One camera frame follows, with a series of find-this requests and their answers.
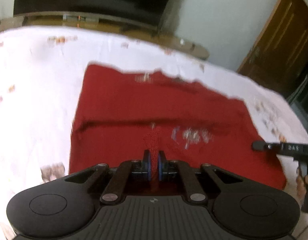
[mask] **red fabric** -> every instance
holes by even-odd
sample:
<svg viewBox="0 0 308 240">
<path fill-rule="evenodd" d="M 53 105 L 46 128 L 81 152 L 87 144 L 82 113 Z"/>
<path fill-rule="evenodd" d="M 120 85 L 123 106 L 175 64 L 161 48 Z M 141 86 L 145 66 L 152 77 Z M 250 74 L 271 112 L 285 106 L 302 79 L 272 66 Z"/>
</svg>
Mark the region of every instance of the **red fabric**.
<svg viewBox="0 0 308 240">
<path fill-rule="evenodd" d="M 252 142 L 261 137 L 242 101 L 161 72 L 142 77 L 141 73 L 88 66 L 73 123 L 70 173 L 98 163 L 115 167 L 124 160 L 141 159 L 144 150 L 150 149 L 152 153 L 163 150 L 167 159 L 183 160 L 192 167 L 211 163 L 284 188 L 286 180 L 277 157 L 251 149 Z M 212 138 L 185 149 L 183 131 L 189 127 L 207 129 Z"/>
</svg>

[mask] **wooden door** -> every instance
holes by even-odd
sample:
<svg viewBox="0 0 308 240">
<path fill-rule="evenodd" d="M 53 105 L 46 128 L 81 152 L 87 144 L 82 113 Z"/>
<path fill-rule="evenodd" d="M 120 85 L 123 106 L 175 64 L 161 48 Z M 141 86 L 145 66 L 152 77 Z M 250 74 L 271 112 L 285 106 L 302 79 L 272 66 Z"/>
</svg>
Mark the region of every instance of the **wooden door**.
<svg viewBox="0 0 308 240">
<path fill-rule="evenodd" d="M 278 0 L 238 72 L 287 95 L 308 61 L 308 7 Z"/>
</svg>

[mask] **red cloth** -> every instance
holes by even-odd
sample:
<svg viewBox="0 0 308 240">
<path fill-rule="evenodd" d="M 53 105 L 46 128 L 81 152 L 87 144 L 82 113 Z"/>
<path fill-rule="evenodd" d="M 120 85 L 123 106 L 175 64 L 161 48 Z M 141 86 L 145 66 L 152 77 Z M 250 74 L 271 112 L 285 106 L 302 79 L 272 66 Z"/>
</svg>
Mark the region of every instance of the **red cloth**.
<svg viewBox="0 0 308 240">
<path fill-rule="evenodd" d="M 115 167 L 141 159 L 150 149 L 152 154 L 163 150 L 167 159 L 183 160 L 192 167 L 211 163 L 284 188 L 286 179 L 277 157 L 251 149 L 261 137 L 242 101 L 161 72 L 143 77 L 100 65 L 87 67 L 71 135 L 70 173 L 98 163 Z M 183 133 L 188 128 L 199 131 L 200 141 L 185 149 Z M 203 140 L 204 129 L 208 142 Z"/>
</svg>

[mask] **bed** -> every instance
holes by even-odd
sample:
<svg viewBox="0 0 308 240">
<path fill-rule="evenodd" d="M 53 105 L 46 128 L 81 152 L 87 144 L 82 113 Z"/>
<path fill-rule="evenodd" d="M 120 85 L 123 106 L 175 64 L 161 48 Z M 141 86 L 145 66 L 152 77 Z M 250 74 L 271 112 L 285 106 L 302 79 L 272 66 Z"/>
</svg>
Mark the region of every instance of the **bed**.
<svg viewBox="0 0 308 240">
<path fill-rule="evenodd" d="M 0 239 L 5 209 L 16 193 L 42 183 L 40 168 L 69 167 L 70 134 L 86 66 L 112 65 L 122 72 L 153 72 L 198 80 L 245 102 L 266 141 L 308 143 L 287 102 L 249 78 L 186 54 L 122 35 L 70 27 L 22 27 L 0 33 Z M 297 162 L 279 157 L 285 191 L 296 196 Z M 308 214 L 293 236 L 308 238 Z"/>
</svg>

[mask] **ribbed black surface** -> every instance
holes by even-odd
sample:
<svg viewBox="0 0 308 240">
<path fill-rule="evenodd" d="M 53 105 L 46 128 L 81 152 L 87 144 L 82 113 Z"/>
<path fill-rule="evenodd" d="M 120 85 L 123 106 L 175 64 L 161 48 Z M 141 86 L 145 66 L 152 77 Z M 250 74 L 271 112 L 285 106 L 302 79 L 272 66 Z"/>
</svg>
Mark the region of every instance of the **ribbed black surface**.
<svg viewBox="0 0 308 240">
<path fill-rule="evenodd" d="M 17 240 L 26 238 L 18 236 Z M 221 229 L 204 207 L 180 196 L 128 196 L 103 207 L 85 228 L 64 240 L 238 240 Z M 291 240 L 286 236 L 281 240 Z"/>
</svg>

